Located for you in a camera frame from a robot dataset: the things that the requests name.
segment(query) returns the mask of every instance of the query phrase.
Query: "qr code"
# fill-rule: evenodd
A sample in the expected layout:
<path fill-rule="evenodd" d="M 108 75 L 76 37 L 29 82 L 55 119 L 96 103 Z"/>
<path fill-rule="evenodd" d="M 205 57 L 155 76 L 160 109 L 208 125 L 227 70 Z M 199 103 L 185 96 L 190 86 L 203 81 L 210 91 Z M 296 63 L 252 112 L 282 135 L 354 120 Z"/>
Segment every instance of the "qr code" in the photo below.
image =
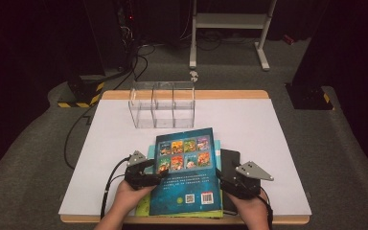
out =
<path fill-rule="evenodd" d="M 201 204 L 213 204 L 214 197 L 211 192 L 201 194 Z"/>
<path fill-rule="evenodd" d="M 194 196 L 194 194 L 185 195 L 185 202 L 186 203 L 194 203 L 194 202 L 196 202 L 196 197 Z"/>

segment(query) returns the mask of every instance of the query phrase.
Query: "dark background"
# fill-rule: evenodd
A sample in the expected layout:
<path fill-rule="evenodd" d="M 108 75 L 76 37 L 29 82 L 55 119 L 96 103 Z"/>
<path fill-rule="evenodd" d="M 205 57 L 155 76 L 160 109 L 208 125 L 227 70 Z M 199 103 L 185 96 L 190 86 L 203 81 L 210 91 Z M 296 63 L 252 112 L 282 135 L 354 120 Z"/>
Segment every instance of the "dark background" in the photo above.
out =
<path fill-rule="evenodd" d="M 159 4 L 160 11 L 163 6 L 178 11 L 180 17 L 172 23 L 180 28 L 175 30 L 175 34 L 180 35 L 189 5 L 187 1 L 165 5 L 166 1 L 158 0 L 154 4 Z M 64 35 L 63 25 L 53 17 L 51 1 L 0 0 L 0 159 L 17 135 L 48 108 L 48 92 L 79 74 L 82 67 L 69 59 L 78 50 L 70 48 L 74 44 L 70 40 L 85 44 L 82 46 L 87 50 L 95 47 L 81 7 L 83 2 L 67 2 L 65 9 L 80 16 L 74 25 L 82 34 L 74 38 Z M 250 5 L 249 1 L 232 2 L 230 7 L 224 2 L 227 3 L 199 1 L 199 10 L 249 12 L 244 7 Z M 256 6 L 253 12 L 265 10 L 264 1 L 253 4 Z M 325 0 L 279 0 L 267 39 L 280 40 L 283 35 L 289 35 L 298 41 L 312 37 L 294 83 L 332 86 L 354 135 L 368 156 L 368 1 L 331 0 L 328 7 L 327 4 Z M 54 9 L 63 11 L 64 7 L 58 4 Z M 142 28 L 144 34 L 147 28 L 149 34 L 146 35 L 151 37 L 151 23 L 144 27 L 142 22 L 138 28 Z M 84 67 L 98 69 L 95 61 L 92 62 L 93 66 Z"/>

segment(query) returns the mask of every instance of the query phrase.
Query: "transparent container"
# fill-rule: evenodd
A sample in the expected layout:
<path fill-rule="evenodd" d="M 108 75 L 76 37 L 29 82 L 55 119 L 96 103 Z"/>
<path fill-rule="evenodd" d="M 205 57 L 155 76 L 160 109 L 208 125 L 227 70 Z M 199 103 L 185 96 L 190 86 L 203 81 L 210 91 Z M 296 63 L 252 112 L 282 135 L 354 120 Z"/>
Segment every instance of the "transparent container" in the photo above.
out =
<path fill-rule="evenodd" d="M 140 81 L 130 89 L 129 109 L 137 128 L 194 127 L 192 81 Z"/>

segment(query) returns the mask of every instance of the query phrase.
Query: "metal stand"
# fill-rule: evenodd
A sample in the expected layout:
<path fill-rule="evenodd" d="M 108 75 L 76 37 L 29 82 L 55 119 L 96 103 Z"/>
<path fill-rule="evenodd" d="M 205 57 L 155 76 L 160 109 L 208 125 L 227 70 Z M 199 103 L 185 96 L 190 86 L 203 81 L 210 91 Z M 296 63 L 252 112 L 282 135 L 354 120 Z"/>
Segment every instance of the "metal stand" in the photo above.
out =
<path fill-rule="evenodd" d="M 259 42 L 255 42 L 255 48 L 259 56 L 262 68 L 269 70 L 263 46 L 270 26 L 271 17 L 277 0 L 271 0 L 267 14 L 242 14 L 242 13 L 197 13 L 196 0 L 193 3 L 193 32 L 191 37 L 190 69 L 196 69 L 196 29 L 197 28 L 223 28 L 223 29 L 261 29 L 262 35 Z"/>

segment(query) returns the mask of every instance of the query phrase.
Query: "white tabletop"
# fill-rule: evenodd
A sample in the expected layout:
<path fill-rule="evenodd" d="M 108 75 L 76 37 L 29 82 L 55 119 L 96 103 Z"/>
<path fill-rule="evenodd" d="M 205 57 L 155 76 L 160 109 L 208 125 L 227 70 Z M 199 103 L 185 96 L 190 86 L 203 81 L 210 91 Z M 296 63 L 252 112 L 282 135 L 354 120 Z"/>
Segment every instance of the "white tabletop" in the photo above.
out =
<path fill-rule="evenodd" d="M 262 180 L 262 187 L 268 193 L 275 219 L 311 215 L 271 99 L 197 100 L 194 128 L 135 128 L 127 103 L 100 100 L 58 212 L 63 220 L 96 219 L 115 165 L 135 150 L 146 155 L 157 135 L 205 127 L 213 128 L 214 138 L 220 140 L 223 149 L 239 151 L 241 163 L 253 161 L 274 177 L 274 181 Z M 115 175 L 123 174 L 125 169 L 123 164 Z M 112 183 L 106 211 L 122 179 Z"/>

